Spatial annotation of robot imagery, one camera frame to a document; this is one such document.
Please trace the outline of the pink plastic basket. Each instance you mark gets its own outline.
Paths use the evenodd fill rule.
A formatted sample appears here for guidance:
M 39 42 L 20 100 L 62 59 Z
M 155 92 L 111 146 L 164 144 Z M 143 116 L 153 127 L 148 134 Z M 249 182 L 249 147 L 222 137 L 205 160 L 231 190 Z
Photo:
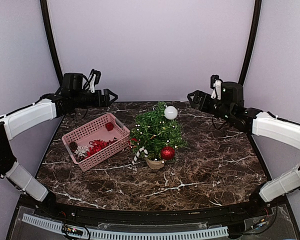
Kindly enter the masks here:
M 112 122 L 114 129 L 107 131 L 105 124 Z M 88 146 L 87 157 L 77 157 L 69 148 L 70 142 Z M 84 172 L 119 153 L 130 145 L 130 130 L 111 113 L 106 113 L 62 137 L 72 161 Z

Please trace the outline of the white ball ornament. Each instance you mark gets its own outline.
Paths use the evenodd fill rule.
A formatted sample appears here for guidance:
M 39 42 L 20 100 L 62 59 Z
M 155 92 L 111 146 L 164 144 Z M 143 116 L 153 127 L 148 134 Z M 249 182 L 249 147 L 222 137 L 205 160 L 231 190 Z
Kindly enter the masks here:
M 174 120 L 178 116 L 178 110 L 170 105 L 164 109 L 164 117 L 168 120 Z

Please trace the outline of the red santa ornament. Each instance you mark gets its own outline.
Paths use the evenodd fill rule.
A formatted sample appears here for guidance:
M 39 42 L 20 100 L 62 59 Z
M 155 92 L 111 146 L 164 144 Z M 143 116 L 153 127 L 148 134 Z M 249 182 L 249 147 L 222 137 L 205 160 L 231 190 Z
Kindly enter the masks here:
M 132 137 L 131 139 L 130 139 L 130 146 L 132 147 L 132 148 L 135 148 L 136 146 L 138 146 L 139 145 L 139 141 L 135 138 L 135 137 Z

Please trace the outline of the small green christmas tree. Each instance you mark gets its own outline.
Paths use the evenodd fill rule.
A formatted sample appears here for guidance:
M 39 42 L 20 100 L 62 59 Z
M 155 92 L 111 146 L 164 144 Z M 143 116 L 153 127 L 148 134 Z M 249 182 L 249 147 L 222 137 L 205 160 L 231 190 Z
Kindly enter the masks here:
M 136 138 L 139 145 L 133 147 L 134 155 L 138 149 L 144 147 L 148 151 L 150 160 L 159 160 L 161 150 L 165 146 L 175 150 L 185 148 L 188 144 L 182 137 L 181 125 L 177 117 L 168 120 L 164 116 L 165 102 L 158 102 L 151 111 L 141 113 L 135 117 L 135 126 L 130 131 L 130 138 Z

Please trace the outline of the red white candy cane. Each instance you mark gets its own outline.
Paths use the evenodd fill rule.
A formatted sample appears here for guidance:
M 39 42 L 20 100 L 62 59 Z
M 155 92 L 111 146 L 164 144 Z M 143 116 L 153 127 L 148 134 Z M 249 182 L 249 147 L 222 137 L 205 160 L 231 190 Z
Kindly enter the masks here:
M 141 147 L 141 148 L 139 148 L 138 151 L 136 152 L 136 154 L 135 154 L 135 156 L 134 156 L 132 162 L 131 162 L 132 165 L 135 165 L 135 164 L 136 164 L 136 162 L 137 162 L 137 160 L 139 159 L 141 153 L 143 153 L 143 155 L 144 155 L 145 158 L 147 158 L 148 155 L 149 155 L 148 150 L 145 149 L 144 146 Z

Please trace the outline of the red ball ornament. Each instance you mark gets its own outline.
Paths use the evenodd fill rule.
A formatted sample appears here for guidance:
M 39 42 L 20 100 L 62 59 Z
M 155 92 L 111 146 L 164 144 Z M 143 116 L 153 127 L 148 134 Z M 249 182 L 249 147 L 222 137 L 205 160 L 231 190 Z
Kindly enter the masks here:
M 165 146 L 160 151 L 160 156 L 163 160 L 172 160 L 175 156 L 175 149 L 171 146 Z

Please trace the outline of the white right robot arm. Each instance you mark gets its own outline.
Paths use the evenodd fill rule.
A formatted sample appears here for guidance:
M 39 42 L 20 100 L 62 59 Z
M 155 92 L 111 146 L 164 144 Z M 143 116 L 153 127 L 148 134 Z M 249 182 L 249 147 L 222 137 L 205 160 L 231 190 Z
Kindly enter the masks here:
M 217 79 L 210 87 L 212 93 L 196 90 L 187 95 L 191 107 L 224 120 L 256 140 L 273 178 L 257 187 L 245 205 L 245 213 L 256 217 L 265 203 L 300 190 L 300 123 L 245 107 L 239 83 Z

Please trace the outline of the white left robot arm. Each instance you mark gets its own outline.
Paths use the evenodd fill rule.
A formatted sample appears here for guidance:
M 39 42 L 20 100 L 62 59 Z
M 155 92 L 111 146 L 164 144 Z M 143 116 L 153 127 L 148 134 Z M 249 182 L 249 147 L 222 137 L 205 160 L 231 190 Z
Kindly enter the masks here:
M 53 193 L 18 162 L 10 142 L 33 127 L 70 114 L 77 108 L 112 105 L 118 95 L 108 88 L 95 88 L 101 75 L 95 69 L 89 76 L 65 73 L 55 93 L 46 93 L 29 105 L 0 116 L 0 179 L 7 179 L 21 192 L 40 202 L 41 210 L 50 218 L 59 216 L 60 206 L 50 199 Z

